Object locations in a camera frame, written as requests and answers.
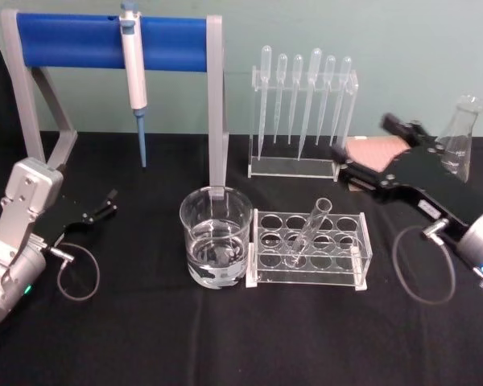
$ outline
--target black tablecloth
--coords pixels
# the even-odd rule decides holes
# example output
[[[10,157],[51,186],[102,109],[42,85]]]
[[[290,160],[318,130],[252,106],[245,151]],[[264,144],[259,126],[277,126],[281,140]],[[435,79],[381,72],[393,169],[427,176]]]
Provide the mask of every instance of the black tablecloth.
[[[142,172],[134,135],[80,134],[64,193],[97,203],[118,189],[118,215],[89,246],[101,286],[86,303],[56,288],[47,269],[0,325],[0,385],[474,385],[483,384],[483,292],[456,262],[446,305],[421,306],[402,290],[390,246],[426,221],[402,203],[315,179],[246,177],[245,137],[231,137],[227,184],[263,211],[308,212],[327,196],[333,213],[367,218],[374,258],[355,292],[321,285],[199,287],[189,276],[178,210],[204,185],[202,136],[147,135]],[[21,150],[0,147],[0,198]],[[469,184],[483,193],[483,139],[473,143]],[[408,281],[437,297],[448,286],[435,247],[407,237]]]

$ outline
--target glass beaker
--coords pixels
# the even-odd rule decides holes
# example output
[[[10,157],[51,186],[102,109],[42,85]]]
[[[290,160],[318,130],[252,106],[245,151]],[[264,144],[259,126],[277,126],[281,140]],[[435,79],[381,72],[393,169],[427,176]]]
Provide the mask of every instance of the glass beaker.
[[[460,96],[449,125],[436,139],[444,147],[442,163],[445,168],[464,182],[469,179],[473,127],[482,109],[481,100],[475,96]]]
[[[200,285],[218,290],[246,273],[252,204],[230,187],[203,187],[180,205],[188,270]]]

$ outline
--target cable connector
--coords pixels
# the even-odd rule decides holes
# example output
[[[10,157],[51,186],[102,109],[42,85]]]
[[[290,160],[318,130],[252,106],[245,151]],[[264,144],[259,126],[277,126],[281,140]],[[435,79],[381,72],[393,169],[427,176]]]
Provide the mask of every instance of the cable connector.
[[[66,265],[68,265],[68,263],[73,263],[73,261],[75,260],[75,257],[70,255],[69,253],[63,252],[60,249],[54,247],[48,247],[47,251],[50,252],[52,255],[64,260],[60,268],[61,271],[66,268]]]
[[[438,232],[442,231],[445,227],[447,227],[449,224],[448,219],[440,219],[435,221],[432,225],[427,227],[422,231],[422,233],[428,238],[431,239],[435,244],[437,244],[439,247],[444,245],[444,241],[438,236]]]

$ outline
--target white label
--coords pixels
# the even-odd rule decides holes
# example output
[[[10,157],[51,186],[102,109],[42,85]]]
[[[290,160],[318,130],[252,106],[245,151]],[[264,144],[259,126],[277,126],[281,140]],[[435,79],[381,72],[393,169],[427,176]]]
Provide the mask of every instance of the white label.
[[[419,201],[419,208],[421,208],[423,211],[425,211],[428,215],[433,217],[435,220],[440,218],[441,213],[425,199],[421,199]]]

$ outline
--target pipette rack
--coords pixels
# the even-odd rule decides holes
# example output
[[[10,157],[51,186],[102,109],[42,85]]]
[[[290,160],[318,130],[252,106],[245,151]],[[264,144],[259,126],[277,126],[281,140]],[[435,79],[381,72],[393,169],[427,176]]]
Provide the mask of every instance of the pipette rack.
[[[291,141],[288,141],[288,124],[291,104],[293,81],[291,74],[292,58],[288,58],[288,69],[283,86],[281,113],[276,141],[275,134],[275,101],[277,94],[276,69],[272,65],[268,84],[268,96],[266,102],[265,135],[261,157],[258,157],[258,127],[260,120],[262,80],[260,71],[256,66],[252,70],[252,118],[250,135],[250,153],[248,176],[272,175],[282,177],[307,177],[320,179],[334,179],[337,177],[337,167],[330,157],[329,147],[331,144],[345,146],[345,140],[349,131],[353,109],[356,102],[358,79],[355,70],[351,70],[347,82],[341,82],[344,76],[335,72],[331,84],[324,82],[324,73],[319,72],[315,89],[312,96],[312,107],[308,123],[308,135],[305,147],[298,159],[299,133],[303,124],[304,105],[308,91],[308,70],[305,70],[300,78],[299,91],[295,107],[295,118],[292,125]],[[322,59],[321,68],[324,67],[325,57]],[[320,100],[323,91],[328,88],[328,103],[321,126],[320,138],[316,140],[318,120],[320,115]],[[335,105],[340,94],[343,94],[342,104],[338,119],[333,127]]]
[[[313,242],[290,266],[290,247],[308,213],[254,209],[254,243],[251,244],[246,286],[258,283],[346,285],[366,290],[365,276],[372,259],[365,214],[330,214]]]

